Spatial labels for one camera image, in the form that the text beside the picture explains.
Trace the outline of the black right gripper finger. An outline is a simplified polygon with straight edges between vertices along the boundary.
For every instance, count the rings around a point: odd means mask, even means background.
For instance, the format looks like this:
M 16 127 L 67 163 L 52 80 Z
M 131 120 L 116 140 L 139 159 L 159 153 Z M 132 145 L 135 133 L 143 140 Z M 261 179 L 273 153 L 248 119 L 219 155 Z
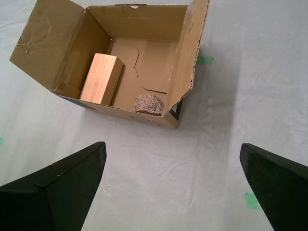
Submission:
M 97 142 L 0 188 L 2 231 L 79 231 L 100 185 L 105 142 Z
M 244 143 L 240 162 L 245 177 L 275 231 L 308 229 L 308 168 Z

